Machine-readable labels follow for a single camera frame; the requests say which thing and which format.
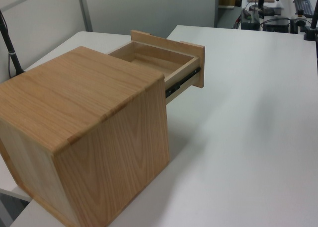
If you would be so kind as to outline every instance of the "black cable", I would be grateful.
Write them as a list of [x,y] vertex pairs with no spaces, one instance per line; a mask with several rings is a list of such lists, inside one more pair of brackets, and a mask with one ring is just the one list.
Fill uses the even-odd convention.
[[2,20],[3,20],[3,22],[4,22],[5,29],[8,31],[8,26],[7,26],[7,24],[6,24],[6,21],[5,21],[5,18],[4,18],[4,16],[3,16],[2,12],[0,12],[0,15],[1,15],[1,18],[2,18]]
[[[5,25],[5,29],[8,31],[8,25],[6,24],[5,18],[2,14],[2,12],[0,13],[1,19],[4,22]],[[8,53],[8,73],[9,73],[9,77],[12,78],[11,73],[10,73],[10,54]]]
[[11,73],[10,73],[10,54],[8,54],[8,72],[9,72],[9,77],[11,77]]
[[239,28],[239,23],[240,23],[240,15],[236,19],[235,23],[233,24],[232,29],[238,29]]
[[245,6],[244,10],[246,10],[247,6],[248,6],[251,2],[248,2],[248,3],[247,3],[247,5]]
[[267,20],[265,22],[262,22],[260,25],[266,24],[268,22],[277,21],[277,20],[289,20],[289,21],[291,21],[291,19],[289,19],[289,18],[273,18],[273,19]]

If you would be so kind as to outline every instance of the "white desk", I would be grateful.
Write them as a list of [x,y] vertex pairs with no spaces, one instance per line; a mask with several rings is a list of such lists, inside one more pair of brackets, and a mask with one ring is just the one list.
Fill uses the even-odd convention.
[[[110,226],[316,227],[315,43],[185,26],[169,39],[206,46],[205,87],[167,106],[171,163]],[[24,226],[62,224],[32,201]]]

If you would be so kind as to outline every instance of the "wooden edge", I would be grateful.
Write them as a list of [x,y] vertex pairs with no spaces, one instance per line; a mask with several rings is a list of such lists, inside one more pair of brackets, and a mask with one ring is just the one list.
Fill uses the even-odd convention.
[[194,57],[189,62],[184,64],[182,67],[174,71],[171,75],[164,79],[165,89],[169,89],[173,86],[176,82],[180,81],[181,79],[185,78],[191,72],[199,66],[200,59],[198,57]]
[[140,193],[142,193],[142,191],[168,166],[170,162],[170,155],[168,156],[168,161],[167,163],[162,167],[162,169],[157,173],[155,174],[142,188],[141,190],[136,193],[136,195],[122,208],[120,209],[113,217],[113,219],[111,219],[107,224],[106,226],[109,226],[129,205],[130,203],[133,202],[133,200],[136,199],[137,196],[139,196]]
[[159,48],[159,49],[162,49],[162,50],[165,50],[165,51],[170,51],[170,52],[173,52],[173,53],[178,53],[178,54],[185,55],[185,56],[188,56],[188,57],[198,57],[198,56],[195,56],[195,55],[192,55],[192,54],[189,54],[189,53],[184,53],[184,52],[180,52],[180,51],[177,51],[177,50],[172,50],[172,49],[169,49],[169,48],[163,48],[163,47],[152,45],[152,44],[148,44],[148,43],[145,43],[145,42],[132,41],[132,43],[135,45],[135,47],[137,47],[138,45],[145,45],[145,46],[149,46],[149,47]]
[[[126,45],[121,46],[121,48],[124,48],[125,46],[129,45],[131,43],[128,42]],[[78,50],[79,52],[85,52],[85,50],[81,50],[81,49],[89,49],[90,48],[86,48],[86,47],[77,47],[74,50]],[[98,51],[94,51],[103,55],[107,55],[108,54],[104,54]],[[134,94],[132,94],[130,97],[128,97],[127,99],[125,99],[124,101],[122,101],[120,104],[118,104],[116,106],[116,109],[112,109],[110,110],[108,113],[105,113],[104,115],[102,115],[99,119],[97,119],[95,122],[90,123],[89,125],[87,125],[84,129],[78,131],[77,133],[73,134],[72,136],[68,137],[64,142],[61,142],[58,146],[55,147],[54,150],[51,150],[51,154],[52,155],[58,155],[59,153],[63,152],[63,150],[68,147],[68,145],[72,145],[75,142],[77,142],[79,139],[81,139],[85,134],[91,132],[92,130],[94,130],[99,124],[104,123],[109,117],[113,116],[114,114],[118,113],[119,111],[121,111],[124,107],[126,107],[129,103],[131,103],[132,101],[135,100],[136,97],[138,97],[140,94],[147,92],[149,89],[153,88],[153,86],[155,86],[157,84],[157,82],[160,82],[161,80],[164,79],[164,75],[162,73],[159,72],[158,74],[158,78],[156,80],[154,80],[153,83],[149,83],[147,84],[143,89],[140,89],[139,91],[135,92]]]
[[72,222],[70,222],[64,215],[62,215],[58,210],[53,208],[46,200],[38,195],[34,195],[33,192],[26,187],[24,184],[21,185],[21,188],[32,197],[37,203],[39,203],[47,212],[53,215],[56,219],[58,219],[62,224],[66,227],[76,227]]
[[150,33],[140,32],[136,30],[132,30],[131,40],[136,42],[142,42],[149,45],[154,45],[158,47],[162,47],[165,49],[170,49],[173,51],[182,52],[185,54],[189,54],[192,56],[197,56],[200,58],[200,79],[194,84],[195,86],[202,88],[204,86],[204,55],[205,55],[205,47],[201,45],[195,45],[188,42],[176,42],[168,39],[164,39],[161,37],[156,37],[151,35]]
[[188,89],[191,85],[197,83],[200,79],[200,72],[193,77],[191,77],[189,80],[187,80],[183,85],[180,86],[180,88],[175,91],[172,95],[170,95],[166,101],[166,105],[169,104],[171,101],[173,101],[178,95],[183,93],[186,89]]
[[110,55],[112,57],[118,57],[122,53],[125,53],[127,50],[130,50],[131,46],[133,46],[133,42],[129,41],[128,43],[125,43],[124,45],[117,47],[116,49],[112,50],[111,52],[108,52],[107,55]]
[[[10,123],[8,120],[6,120],[6,119],[3,119],[3,118],[1,118],[0,117],[0,122],[2,122],[4,125],[7,125],[7,126],[11,126],[11,127],[13,127],[14,128],[14,130],[19,134],[19,135],[21,135],[22,137],[24,137],[24,138],[29,138],[29,136],[25,133],[25,132],[23,132],[21,129],[19,129],[19,128],[16,128],[12,123]],[[47,148],[45,148],[40,142],[38,142],[37,140],[33,140],[44,152],[46,152],[46,153],[48,153],[48,154],[50,154],[50,151],[47,149]]]
[[14,179],[14,181],[16,182],[16,184],[18,186],[21,187],[21,185],[22,185],[21,178],[20,178],[18,172],[16,171],[15,166],[13,165],[13,162],[12,162],[8,152],[6,151],[6,149],[4,147],[4,144],[3,144],[1,139],[0,139],[0,154],[3,157],[3,160],[4,160],[5,164],[6,164],[6,166],[8,167],[8,169],[9,169],[9,171],[10,171],[10,173],[11,173],[13,179]]

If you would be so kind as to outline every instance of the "black stand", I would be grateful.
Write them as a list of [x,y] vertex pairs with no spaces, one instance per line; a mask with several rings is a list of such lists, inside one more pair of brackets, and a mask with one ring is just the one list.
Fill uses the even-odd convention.
[[5,26],[5,22],[4,22],[3,15],[1,13],[1,11],[0,11],[0,31],[1,31],[2,37],[4,39],[6,48],[9,51],[9,55],[11,57],[13,65],[15,67],[16,76],[19,74],[22,74],[24,72],[24,70],[21,68],[20,62],[19,62],[18,57],[15,53],[13,44],[12,44],[11,39],[9,37],[8,30]]
[[316,35],[318,34],[318,30],[316,28],[317,21],[318,21],[318,0],[316,2],[316,7],[314,10],[314,14],[313,14],[312,24],[310,25],[310,27],[305,27],[306,34],[304,35],[304,40],[306,40],[306,41],[315,41],[316,40]]
[[264,18],[264,16],[274,16],[275,11],[271,7],[264,6],[264,0],[258,0],[258,5],[252,5],[249,7],[250,11],[258,11],[258,14]]

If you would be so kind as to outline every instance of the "gray wall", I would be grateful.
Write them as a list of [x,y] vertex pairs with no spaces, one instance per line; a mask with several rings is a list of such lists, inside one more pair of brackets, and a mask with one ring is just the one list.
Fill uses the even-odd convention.
[[214,27],[218,0],[86,0],[94,32],[167,37],[176,25]]
[[[26,0],[2,13],[23,69],[75,33],[85,31],[79,0]],[[9,78],[7,56],[0,37],[0,82]]]

